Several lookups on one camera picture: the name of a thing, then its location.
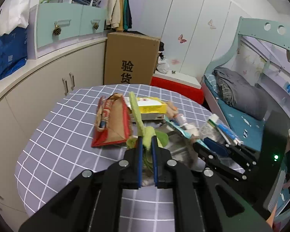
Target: round table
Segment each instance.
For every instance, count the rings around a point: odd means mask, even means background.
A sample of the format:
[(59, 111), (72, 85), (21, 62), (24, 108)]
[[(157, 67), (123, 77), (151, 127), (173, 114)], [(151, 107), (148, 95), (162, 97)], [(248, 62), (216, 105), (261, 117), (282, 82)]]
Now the round table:
[[(17, 161), (18, 192), (29, 216), (83, 170), (105, 170), (123, 158), (125, 144), (99, 148), (90, 145), (99, 98), (116, 92), (127, 95), (130, 91), (137, 97), (171, 100), (188, 122), (196, 123), (197, 127), (211, 115), (179, 93), (148, 85), (120, 84), (74, 90), (56, 103)], [(120, 215), (120, 232), (175, 231), (172, 190), (154, 186), (123, 190)]]

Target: large brown cardboard box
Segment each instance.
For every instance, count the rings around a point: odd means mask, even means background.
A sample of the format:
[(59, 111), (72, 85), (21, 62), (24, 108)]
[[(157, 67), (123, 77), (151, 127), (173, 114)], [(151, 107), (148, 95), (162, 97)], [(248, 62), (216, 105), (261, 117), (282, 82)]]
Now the large brown cardboard box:
[(160, 39), (131, 33), (107, 35), (104, 84), (150, 85)]

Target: red and brown gift bag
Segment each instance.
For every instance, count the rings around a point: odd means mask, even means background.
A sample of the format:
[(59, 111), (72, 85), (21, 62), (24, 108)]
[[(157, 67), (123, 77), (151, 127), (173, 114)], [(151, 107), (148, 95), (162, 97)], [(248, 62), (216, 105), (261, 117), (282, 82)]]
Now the red and brown gift bag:
[(101, 97), (91, 147), (123, 143), (130, 135), (131, 120), (122, 94), (115, 93), (108, 99)]

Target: blue bed sheet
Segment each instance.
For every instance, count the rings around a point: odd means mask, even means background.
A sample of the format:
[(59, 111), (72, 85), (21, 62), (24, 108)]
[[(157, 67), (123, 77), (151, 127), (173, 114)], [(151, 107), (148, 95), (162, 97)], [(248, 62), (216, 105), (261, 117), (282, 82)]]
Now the blue bed sheet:
[[(204, 78), (204, 82), (211, 91), (212, 95), (215, 98), (219, 98), (218, 94), (213, 90), (212, 86), (209, 84), (206, 78)], [(252, 116), (228, 106), (220, 98), (217, 102), (230, 128), (244, 142), (244, 145), (256, 151), (261, 151), (262, 135), (265, 122), (263, 120), (256, 120)], [(247, 131), (247, 138), (244, 136), (245, 130)]]

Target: gray blanket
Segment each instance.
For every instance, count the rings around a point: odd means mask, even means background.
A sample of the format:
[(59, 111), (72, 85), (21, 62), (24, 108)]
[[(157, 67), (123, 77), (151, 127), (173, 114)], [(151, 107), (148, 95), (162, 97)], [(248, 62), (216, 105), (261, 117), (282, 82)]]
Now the gray blanket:
[(262, 120), (268, 105), (264, 93), (251, 86), (240, 74), (228, 68), (220, 67), (213, 71), (216, 76), (221, 99), (244, 113)]

